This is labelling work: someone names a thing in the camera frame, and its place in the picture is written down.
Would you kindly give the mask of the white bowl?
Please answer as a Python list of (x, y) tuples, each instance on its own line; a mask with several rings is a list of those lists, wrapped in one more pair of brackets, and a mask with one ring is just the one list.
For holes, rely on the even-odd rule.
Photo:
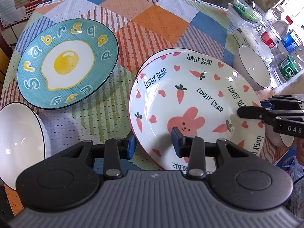
[(233, 68), (255, 91), (269, 87), (271, 78), (262, 58), (251, 48), (240, 46), (235, 53)]
[(266, 125), (265, 134), (271, 143), (277, 147), (291, 148), (295, 146), (295, 137), (277, 133), (270, 125)]
[(43, 121), (23, 103), (4, 106), (0, 116), (1, 180), (16, 190), (21, 172), (51, 156), (51, 141)]

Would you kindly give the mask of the pink rabbit plate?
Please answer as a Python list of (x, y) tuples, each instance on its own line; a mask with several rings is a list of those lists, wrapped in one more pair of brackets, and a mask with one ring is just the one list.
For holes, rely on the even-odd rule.
[(214, 143), (224, 138), (259, 155), (265, 140), (260, 120), (239, 118), (244, 105), (260, 105), (250, 84), (228, 64), (197, 52), (156, 58), (136, 77), (129, 97), (133, 133), (149, 157), (165, 170), (186, 171), (171, 141), (178, 127), (185, 136)]

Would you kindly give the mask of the white sun plate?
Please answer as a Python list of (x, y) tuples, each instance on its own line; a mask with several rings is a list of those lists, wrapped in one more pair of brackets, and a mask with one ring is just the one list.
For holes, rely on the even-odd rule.
[(156, 58), (169, 54), (169, 53), (175, 53), (175, 52), (196, 52), (194, 50), (191, 49), (186, 49), (186, 48), (169, 48), (169, 49), (164, 49), (162, 51), (159, 51), (155, 54), (153, 54), (152, 56), (150, 56), (140, 67), (140, 69), (138, 70), (136, 76), (139, 75), (139, 73), (143, 70), (143, 68), (148, 65), (148, 63), (150, 63), (151, 61), (155, 60)]

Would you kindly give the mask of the teal egg plate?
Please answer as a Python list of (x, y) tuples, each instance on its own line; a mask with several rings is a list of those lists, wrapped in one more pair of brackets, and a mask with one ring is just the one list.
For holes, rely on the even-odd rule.
[(90, 19), (58, 22), (39, 33), (22, 53), (19, 92), (40, 109), (71, 106), (106, 82), (118, 54), (117, 39), (106, 25)]

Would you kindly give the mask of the green label water bottle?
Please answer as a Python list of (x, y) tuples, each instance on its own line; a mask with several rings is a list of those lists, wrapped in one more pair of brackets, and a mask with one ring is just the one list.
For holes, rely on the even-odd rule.
[(296, 48), (282, 61), (275, 60), (271, 63), (273, 77), (280, 86), (297, 76), (303, 70), (303, 50)]

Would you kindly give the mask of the blue label water bottle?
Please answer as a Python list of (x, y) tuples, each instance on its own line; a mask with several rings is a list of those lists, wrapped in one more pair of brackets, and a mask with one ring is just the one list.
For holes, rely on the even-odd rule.
[(303, 45), (302, 40), (295, 30), (291, 29), (279, 43), (271, 49), (273, 56), (282, 60), (291, 54), (296, 47)]

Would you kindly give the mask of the white tissue pack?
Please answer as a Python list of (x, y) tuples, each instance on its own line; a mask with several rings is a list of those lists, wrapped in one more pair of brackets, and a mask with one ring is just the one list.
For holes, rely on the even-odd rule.
[(238, 26), (233, 33), (240, 46), (247, 46), (253, 49), (265, 62), (271, 61), (274, 57), (270, 48), (250, 29)]

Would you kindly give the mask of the red label water bottle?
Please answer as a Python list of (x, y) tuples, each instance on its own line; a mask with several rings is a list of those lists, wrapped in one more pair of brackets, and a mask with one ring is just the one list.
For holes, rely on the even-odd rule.
[(261, 35), (261, 40), (265, 45), (272, 49), (286, 36), (291, 24), (293, 24), (293, 21), (287, 15), (284, 19), (274, 22), (270, 28), (267, 28)]

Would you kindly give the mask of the plastic basket with green items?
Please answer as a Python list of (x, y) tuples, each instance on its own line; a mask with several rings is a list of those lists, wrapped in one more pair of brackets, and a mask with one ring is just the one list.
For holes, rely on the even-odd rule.
[(233, 0), (228, 4), (227, 17), (234, 26), (252, 28), (263, 15), (264, 11), (254, 0)]

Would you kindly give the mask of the patchwork tablecloth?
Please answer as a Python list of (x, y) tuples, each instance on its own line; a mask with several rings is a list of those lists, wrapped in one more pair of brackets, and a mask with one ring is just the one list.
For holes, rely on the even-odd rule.
[(106, 25), (116, 36), (119, 57), (107, 82), (88, 98), (60, 110), (35, 109), (51, 141), (49, 155), (85, 139), (99, 144), (127, 135), (130, 87), (140, 66), (154, 53), (181, 47), (231, 64), (239, 48), (225, 10), (199, 0), (45, 1), (35, 5), (7, 65), (1, 106), (24, 102), (16, 72), (33, 38), (49, 26), (75, 18)]

